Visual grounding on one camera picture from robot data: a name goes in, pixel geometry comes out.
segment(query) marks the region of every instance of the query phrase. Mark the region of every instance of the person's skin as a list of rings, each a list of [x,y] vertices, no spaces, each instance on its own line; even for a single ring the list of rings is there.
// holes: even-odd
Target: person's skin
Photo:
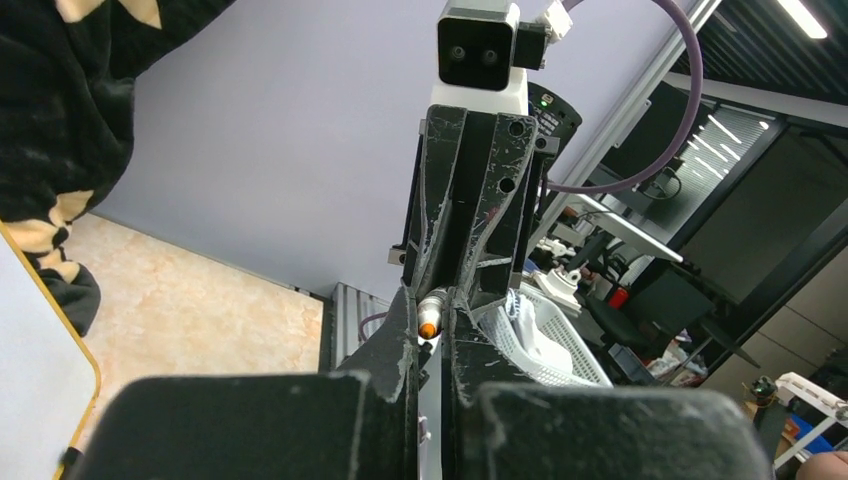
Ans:
[[[848,480],[848,452],[813,455],[798,469],[797,480]]]

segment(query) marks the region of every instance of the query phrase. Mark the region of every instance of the yellow table edge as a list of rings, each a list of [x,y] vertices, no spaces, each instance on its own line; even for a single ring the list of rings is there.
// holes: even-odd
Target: yellow table edge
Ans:
[[[77,440],[79,440],[79,436],[82,434],[82,429],[85,426],[85,422],[91,416],[92,409],[94,409],[94,402],[95,400],[97,400],[97,396],[100,394],[100,367],[97,365],[97,361],[94,359],[94,356],[88,350],[88,347],[86,347],[85,344],[82,342],[82,338],[80,338],[76,330],[74,330],[74,327],[71,325],[71,322],[68,320],[68,317],[65,316],[65,312],[62,311],[62,309],[59,307],[59,304],[57,304],[56,300],[53,298],[53,295],[51,295],[50,291],[47,290],[47,286],[44,285],[44,282],[41,281],[41,277],[38,276],[38,273],[36,273],[35,269],[29,263],[29,260],[27,260],[26,256],[24,256],[24,253],[21,251],[20,248],[18,248],[18,245],[15,243],[15,241],[12,240],[12,235],[9,233],[9,230],[6,228],[6,225],[4,225],[2,221],[0,221],[0,235],[2,235],[2,237],[6,240],[6,243],[8,243],[10,247],[12,247],[12,251],[14,251],[15,255],[18,256],[18,260],[21,261],[24,268],[27,270],[27,272],[29,272],[29,276],[32,277],[32,280],[35,282],[36,285],[38,285],[39,290],[41,290],[41,293],[47,299],[47,302],[50,304],[51,307],[53,307],[53,310],[56,312],[56,315],[62,321],[62,324],[65,325],[65,328],[68,330],[68,334],[71,336],[74,342],[76,342],[77,346],[79,347],[80,351],[82,351],[85,358],[88,359],[88,363],[91,364],[91,368],[94,369],[94,394],[91,397],[91,401],[88,402],[88,407],[86,407],[85,413],[80,419],[79,426],[77,426],[73,437],[71,437],[71,441],[68,445],[71,446],[76,443]],[[62,470],[63,467],[60,465],[55,475],[53,475],[54,480],[59,478],[59,476],[62,474]]]

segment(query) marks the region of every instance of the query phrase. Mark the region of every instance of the white tabletop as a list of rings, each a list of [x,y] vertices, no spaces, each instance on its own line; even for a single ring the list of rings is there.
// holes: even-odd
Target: white tabletop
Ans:
[[[603,212],[601,215],[593,216],[593,224],[621,239],[624,243],[645,255],[678,263],[683,261],[683,257],[680,254],[666,247],[656,238],[643,232],[624,217],[610,210],[606,205],[588,195],[576,196],[586,206],[587,212]]]
[[[0,233],[0,480],[48,480],[97,393],[97,367]]]

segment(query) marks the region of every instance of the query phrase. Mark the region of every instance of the star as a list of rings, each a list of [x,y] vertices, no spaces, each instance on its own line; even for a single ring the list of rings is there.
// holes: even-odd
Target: star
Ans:
[[[56,10],[65,23],[79,22],[103,2],[112,0],[56,0]],[[153,28],[162,29],[157,0],[118,0],[136,20]]]

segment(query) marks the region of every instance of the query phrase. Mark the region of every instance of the orange tip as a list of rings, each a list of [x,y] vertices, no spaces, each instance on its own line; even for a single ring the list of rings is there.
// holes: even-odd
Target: orange tip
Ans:
[[[418,327],[418,335],[421,335],[424,340],[430,340],[436,336],[436,326],[432,323],[425,323]]]

